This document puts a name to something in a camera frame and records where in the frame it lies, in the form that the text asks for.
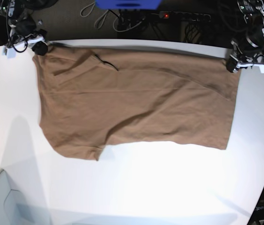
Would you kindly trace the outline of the brown t-shirt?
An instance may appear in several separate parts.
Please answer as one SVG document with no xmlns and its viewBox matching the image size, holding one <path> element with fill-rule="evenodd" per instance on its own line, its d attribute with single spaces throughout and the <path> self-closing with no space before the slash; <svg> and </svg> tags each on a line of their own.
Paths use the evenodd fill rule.
<svg viewBox="0 0 264 225">
<path fill-rule="evenodd" d="M 227 148 L 240 73 L 220 59 L 53 46 L 33 61 L 40 128 L 64 157 L 98 160 L 135 142 Z"/>
</svg>

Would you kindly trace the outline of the black power strip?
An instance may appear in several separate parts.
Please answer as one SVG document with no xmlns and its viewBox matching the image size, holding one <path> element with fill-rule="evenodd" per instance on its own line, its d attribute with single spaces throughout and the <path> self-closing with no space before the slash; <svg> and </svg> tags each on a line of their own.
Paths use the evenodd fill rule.
<svg viewBox="0 0 264 225">
<path fill-rule="evenodd" d="M 201 13 L 161 11 L 158 15 L 161 19 L 175 19 L 190 22 L 210 22 L 212 20 L 211 15 Z"/>
</svg>

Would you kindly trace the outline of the blue plastic box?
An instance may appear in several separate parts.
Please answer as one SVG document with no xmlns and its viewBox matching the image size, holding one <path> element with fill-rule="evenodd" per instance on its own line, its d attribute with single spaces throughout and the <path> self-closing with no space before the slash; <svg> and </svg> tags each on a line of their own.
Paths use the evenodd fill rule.
<svg viewBox="0 0 264 225">
<path fill-rule="evenodd" d="M 149 9 L 158 8 L 161 0 L 96 0 L 101 9 Z"/>
</svg>

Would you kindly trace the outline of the grey bin at corner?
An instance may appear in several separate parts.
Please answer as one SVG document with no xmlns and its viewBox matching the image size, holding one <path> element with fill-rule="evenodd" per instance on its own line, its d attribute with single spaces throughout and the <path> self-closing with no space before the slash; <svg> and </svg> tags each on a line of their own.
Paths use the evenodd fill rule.
<svg viewBox="0 0 264 225">
<path fill-rule="evenodd" d="M 23 225 L 25 220 L 20 212 L 16 195 L 4 170 L 0 171 L 0 225 Z"/>
</svg>

